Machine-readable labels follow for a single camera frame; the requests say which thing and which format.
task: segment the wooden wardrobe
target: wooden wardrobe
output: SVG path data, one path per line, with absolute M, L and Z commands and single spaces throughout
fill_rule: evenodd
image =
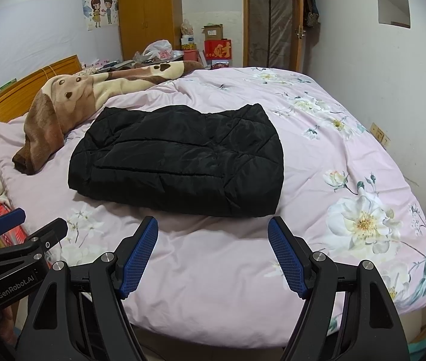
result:
M 118 0 L 118 14 L 124 60 L 161 39 L 181 49 L 181 0 Z

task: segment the red gift box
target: red gift box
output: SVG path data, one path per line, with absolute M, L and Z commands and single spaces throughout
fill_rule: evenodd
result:
M 231 40 L 205 41 L 205 58 L 207 60 L 230 60 Z

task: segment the pink floral bedsheet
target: pink floral bedsheet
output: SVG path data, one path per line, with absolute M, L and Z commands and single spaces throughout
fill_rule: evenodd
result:
M 375 263 L 400 313 L 426 305 L 426 221 L 400 170 L 366 129 L 318 84 L 277 69 L 196 71 L 106 106 L 154 110 L 186 104 L 200 112 L 260 103 L 283 145 L 285 180 L 276 214 L 314 251 Z M 226 219 L 158 212 L 85 198 L 67 185 L 69 159 L 91 121 L 36 175 L 13 168 L 24 117 L 0 123 L 0 172 L 31 234 L 57 217 L 68 235 L 51 260 L 92 262 L 130 236 L 146 215 L 160 234 L 130 321 L 165 335 L 229 347 L 286 345 L 303 301 L 289 290 L 267 239 L 268 218 Z M 330 332 L 339 328 L 337 295 Z

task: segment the white flower print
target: white flower print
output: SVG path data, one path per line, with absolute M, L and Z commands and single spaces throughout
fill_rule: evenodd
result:
M 333 254 L 373 259 L 391 249 L 390 243 L 400 236 L 401 222 L 394 220 L 392 209 L 384 210 L 376 195 L 360 187 L 358 197 L 340 198 L 328 208 L 327 228 L 334 235 L 325 239 Z
M 335 116 L 326 114 L 322 124 L 335 129 L 345 140 L 348 141 L 356 134 L 356 131 L 347 125 L 346 119 L 346 117 L 337 119 Z
M 323 112 L 330 112 L 330 106 L 324 100 L 315 100 L 315 104 L 322 109 Z
M 318 106 L 317 104 L 313 103 L 312 101 L 302 98 L 302 97 L 298 97 L 293 105 L 298 108 L 301 109 L 303 111 L 305 111 L 308 114 L 315 114 L 318 113 L 322 110 L 322 108 L 320 106 Z
M 283 289 L 290 290 L 290 287 L 288 286 L 287 279 L 285 278 L 285 275 L 283 274 L 283 270 L 281 270 L 281 266 L 277 261 L 271 262 L 273 271 L 267 273 L 264 275 L 264 277 L 283 277 Z
M 393 302 L 404 300 L 410 282 L 407 265 L 404 262 L 395 262 L 389 269 L 383 269 L 380 274 Z
M 311 81 L 310 81 L 310 80 L 305 80 L 305 79 L 302 79 L 302 78 L 299 78 L 299 77 L 296 77 L 296 80 L 297 80 L 299 83 L 301 83 L 301 84 L 303 84 L 303 83 L 311 83 Z
M 412 227 L 412 229 L 415 231 L 415 234 L 417 236 L 421 235 L 421 229 L 420 229 L 420 221 L 417 220 L 416 218 L 412 218 L 412 223 L 410 225 Z
M 269 83 L 288 84 L 287 81 L 281 79 L 277 74 L 274 74 L 274 73 L 262 72 L 260 74 L 254 74 L 253 78 L 256 81 L 261 81 L 262 84 L 269 84 Z
M 84 265 L 93 262 L 104 252 L 104 248 L 98 245 L 79 248 L 75 243 L 67 243 L 61 248 L 60 259 L 64 260 L 68 266 Z
M 295 110 L 293 109 L 293 107 L 290 107 L 290 108 L 276 107 L 274 109 L 270 109 L 270 111 L 281 117 L 288 117 L 289 115 L 295 113 Z
M 362 133 L 365 133 L 366 131 L 367 131 L 367 129 L 365 129 L 365 126 L 363 126 L 361 123 L 359 123 L 359 122 L 357 122 L 357 129 L 358 129 L 358 132 L 360 133 L 360 134 L 362 134 Z
M 101 231 L 103 223 L 96 221 L 89 209 L 90 207 L 84 204 L 80 210 L 72 210 L 73 214 L 66 220 L 68 224 L 66 237 L 58 243 L 59 249 L 54 251 L 55 260 L 64 260 L 68 266 L 82 265 L 93 262 L 105 252 L 104 247 L 86 242 L 95 234 L 103 234 Z
M 323 175 L 323 180 L 335 189 L 340 189 L 344 184 L 348 183 L 348 177 L 345 175 L 345 172 L 341 174 L 333 170 L 326 171 Z
M 319 140 L 320 137 L 318 137 L 318 132 L 316 129 L 318 128 L 318 125 L 314 129 L 308 129 L 307 131 L 303 132 L 301 135 L 303 137 L 308 138 L 309 140 Z

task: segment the chinese character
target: chinese character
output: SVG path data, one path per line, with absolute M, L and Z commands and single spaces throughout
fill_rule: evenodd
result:
M 230 58 L 230 49 L 231 45 L 229 42 L 227 42 L 227 45 L 223 47 L 222 44 L 217 45 L 217 47 L 214 50 L 214 56 L 220 57 L 220 58 Z

